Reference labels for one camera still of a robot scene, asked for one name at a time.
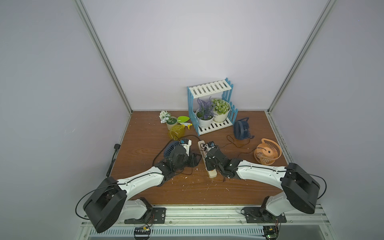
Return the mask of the beige red power strip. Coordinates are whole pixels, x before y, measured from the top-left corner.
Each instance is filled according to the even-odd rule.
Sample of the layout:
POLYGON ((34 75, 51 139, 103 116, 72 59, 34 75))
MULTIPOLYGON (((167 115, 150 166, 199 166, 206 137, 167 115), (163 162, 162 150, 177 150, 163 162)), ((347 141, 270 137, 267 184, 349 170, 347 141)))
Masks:
POLYGON ((206 168, 206 171, 208 173, 209 178, 213 179, 213 178, 217 177, 217 171, 216 171, 215 167, 213 167, 213 165, 212 165, 212 163, 208 157, 209 152, 200 150, 200 153, 202 155, 202 158, 203 158, 203 161, 205 164, 205 168, 206 168))

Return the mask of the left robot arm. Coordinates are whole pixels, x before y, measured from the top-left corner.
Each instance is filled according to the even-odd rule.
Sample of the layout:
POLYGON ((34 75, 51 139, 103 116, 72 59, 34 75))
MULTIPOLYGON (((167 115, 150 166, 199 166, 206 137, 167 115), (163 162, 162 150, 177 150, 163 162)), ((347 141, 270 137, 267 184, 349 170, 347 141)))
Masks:
POLYGON ((105 178, 95 190, 86 194, 90 195, 83 205, 87 220, 97 233, 105 232, 119 221, 145 223, 152 206, 144 198, 131 198, 149 188, 162 186, 185 168, 195 168, 201 159, 200 154, 190 151, 190 145, 181 144, 147 171, 125 179, 105 178))

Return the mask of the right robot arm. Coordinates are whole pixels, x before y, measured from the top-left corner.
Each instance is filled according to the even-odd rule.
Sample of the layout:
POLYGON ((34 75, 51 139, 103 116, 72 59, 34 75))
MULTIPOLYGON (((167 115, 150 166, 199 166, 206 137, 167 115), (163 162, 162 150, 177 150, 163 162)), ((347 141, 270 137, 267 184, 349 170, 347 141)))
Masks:
POLYGON ((320 184, 299 165, 290 163, 285 167, 276 167, 229 159, 219 147, 206 147, 205 151, 209 171, 215 169, 228 179, 256 181, 282 190, 264 199, 261 215, 278 217, 292 210, 305 214, 315 213, 320 184))

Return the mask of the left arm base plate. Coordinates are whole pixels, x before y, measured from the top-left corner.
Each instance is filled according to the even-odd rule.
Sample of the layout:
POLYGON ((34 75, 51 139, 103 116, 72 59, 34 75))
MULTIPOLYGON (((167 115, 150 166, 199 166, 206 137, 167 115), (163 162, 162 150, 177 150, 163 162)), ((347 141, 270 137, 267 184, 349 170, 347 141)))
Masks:
POLYGON ((125 224, 164 224, 166 217, 166 208, 152 206, 145 198, 139 198, 129 201, 124 210, 129 214, 125 217, 125 224))

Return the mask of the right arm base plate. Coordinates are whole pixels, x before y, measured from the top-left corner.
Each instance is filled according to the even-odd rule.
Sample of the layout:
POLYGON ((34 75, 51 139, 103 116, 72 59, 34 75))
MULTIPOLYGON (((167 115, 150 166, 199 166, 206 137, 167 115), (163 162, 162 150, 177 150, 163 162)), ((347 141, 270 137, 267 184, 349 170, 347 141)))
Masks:
POLYGON ((287 219, 283 215, 274 216, 261 207, 244 207, 241 214, 245 216, 247 223, 275 224, 286 223, 287 219))

